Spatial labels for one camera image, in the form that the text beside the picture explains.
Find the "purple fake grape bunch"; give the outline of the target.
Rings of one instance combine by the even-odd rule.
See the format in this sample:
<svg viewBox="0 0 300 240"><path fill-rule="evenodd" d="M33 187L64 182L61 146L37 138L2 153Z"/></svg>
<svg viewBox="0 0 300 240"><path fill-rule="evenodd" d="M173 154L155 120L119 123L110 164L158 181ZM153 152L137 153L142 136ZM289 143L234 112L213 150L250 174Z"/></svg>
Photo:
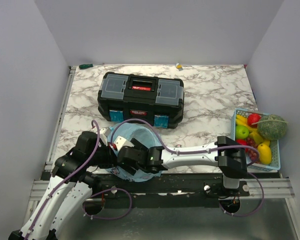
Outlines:
<svg viewBox="0 0 300 240"><path fill-rule="evenodd" d="M257 154L258 145L250 137L248 137L245 141L246 141L246 144L251 147L251 148L247 148L245 150L245 152L247 153L247 155L249 156L249 158L252 162L258 162L258 160L259 160L259 157Z"/></svg>

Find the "red fake fruit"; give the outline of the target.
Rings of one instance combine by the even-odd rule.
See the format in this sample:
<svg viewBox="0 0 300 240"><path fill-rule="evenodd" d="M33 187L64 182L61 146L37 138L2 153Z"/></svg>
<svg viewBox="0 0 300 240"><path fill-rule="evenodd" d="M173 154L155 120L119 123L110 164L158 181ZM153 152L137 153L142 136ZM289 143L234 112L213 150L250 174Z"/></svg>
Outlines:
<svg viewBox="0 0 300 240"><path fill-rule="evenodd" d="M244 146L248 145L248 143L245 139L236 139L235 141L240 145L244 145Z"/></svg>

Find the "green fake apple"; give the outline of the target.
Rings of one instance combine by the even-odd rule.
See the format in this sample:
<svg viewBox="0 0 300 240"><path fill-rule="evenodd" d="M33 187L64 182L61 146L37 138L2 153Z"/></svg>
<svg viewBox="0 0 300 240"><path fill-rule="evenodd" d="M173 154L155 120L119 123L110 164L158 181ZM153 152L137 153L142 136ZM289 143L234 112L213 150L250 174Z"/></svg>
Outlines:
<svg viewBox="0 0 300 240"><path fill-rule="evenodd" d="M235 127L235 139L245 140L249 134L249 129L246 126L237 125Z"/></svg>

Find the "green fake fruit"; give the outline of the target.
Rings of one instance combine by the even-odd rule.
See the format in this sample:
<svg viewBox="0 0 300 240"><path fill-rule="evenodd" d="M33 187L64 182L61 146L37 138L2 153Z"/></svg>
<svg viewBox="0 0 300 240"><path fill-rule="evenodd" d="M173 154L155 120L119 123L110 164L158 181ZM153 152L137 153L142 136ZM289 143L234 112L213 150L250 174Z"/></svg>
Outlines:
<svg viewBox="0 0 300 240"><path fill-rule="evenodd" d="M257 128L264 139L271 141L282 139L288 130L288 122L275 114L263 115L258 122L251 125Z"/></svg>

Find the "yellow fake star fruit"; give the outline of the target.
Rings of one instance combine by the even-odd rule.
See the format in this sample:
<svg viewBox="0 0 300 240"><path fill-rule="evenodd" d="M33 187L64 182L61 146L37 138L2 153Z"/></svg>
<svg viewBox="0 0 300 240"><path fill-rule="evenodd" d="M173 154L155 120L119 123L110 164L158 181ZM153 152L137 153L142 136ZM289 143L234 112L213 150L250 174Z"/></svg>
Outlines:
<svg viewBox="0 0 300 240"><path fill-rule="evenodd" d="M261 143L264 142L263 137L262 137L257 131L252 131L252 132L249 134L249 137L250 137L251 139L253 139L254 142L255 142L257 145L259 145L259 144L261 144Z"/></svg>

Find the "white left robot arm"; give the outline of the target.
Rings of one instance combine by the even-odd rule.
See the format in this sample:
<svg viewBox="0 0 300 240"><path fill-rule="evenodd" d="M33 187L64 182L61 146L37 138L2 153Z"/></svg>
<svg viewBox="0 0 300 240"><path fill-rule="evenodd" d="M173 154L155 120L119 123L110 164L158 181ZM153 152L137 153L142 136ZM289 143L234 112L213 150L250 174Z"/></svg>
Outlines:
<svg viewBox="0 0 300 240"><path fill-rule="evenodd" d="M25 225L10 234L10 240L56 240L79 206L100 194L98 177L87 169L113 166L110 133L105 127L99 133L84 131L79 135L75 146L55 161L40 202Z"/></svg>

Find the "light blue plastic bag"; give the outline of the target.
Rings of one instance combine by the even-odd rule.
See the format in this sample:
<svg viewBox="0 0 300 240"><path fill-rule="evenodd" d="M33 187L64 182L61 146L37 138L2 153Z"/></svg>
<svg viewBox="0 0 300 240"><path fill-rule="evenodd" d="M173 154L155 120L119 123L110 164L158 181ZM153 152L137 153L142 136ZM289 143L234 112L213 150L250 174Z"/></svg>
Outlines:
<svg viewBox="0 0 300 240"><path fill-rule="evenodd" d="M136 139L147 148L162 146L157 136L147 127L141 126L140 124L124 123L114 133L113 140L116 140L118 136L124 137L128 141ZM130 174L119 166L108 168L106 171L122 180L136 183L146 182L162 175L162 171L159 173L146 173L140 169L137 170L135 174Z"/></svg>

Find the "red fake pomegranate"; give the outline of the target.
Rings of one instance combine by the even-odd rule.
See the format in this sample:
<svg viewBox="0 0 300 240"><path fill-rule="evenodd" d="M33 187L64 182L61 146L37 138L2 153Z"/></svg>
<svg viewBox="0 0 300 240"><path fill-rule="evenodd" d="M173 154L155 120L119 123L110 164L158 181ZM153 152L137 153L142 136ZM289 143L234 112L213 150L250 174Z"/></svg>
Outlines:
<svg viewBox="0 0 300 240"><path fill-rule="evenodd" d="M260 119L261 119L261 116L259 114L252 113L247 118L247 124L249 126L257 125L257 123L259 122Z"/></svg>

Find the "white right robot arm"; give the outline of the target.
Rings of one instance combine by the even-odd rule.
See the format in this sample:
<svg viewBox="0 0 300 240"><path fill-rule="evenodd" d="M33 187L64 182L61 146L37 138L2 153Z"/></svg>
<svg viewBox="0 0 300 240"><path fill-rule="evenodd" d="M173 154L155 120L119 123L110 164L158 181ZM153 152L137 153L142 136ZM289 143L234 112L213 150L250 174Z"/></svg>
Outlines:
<svg viewBox="0 0 300 240"><path fill-rule="evenodd" d="M133 176L138 171L154 175L184 166L218 167L223 174L220 191L226 196L237 192L240 179L248 174L245 147L226 136L195 147L145 147L118 136L114 146L117 165Z"/></svg>

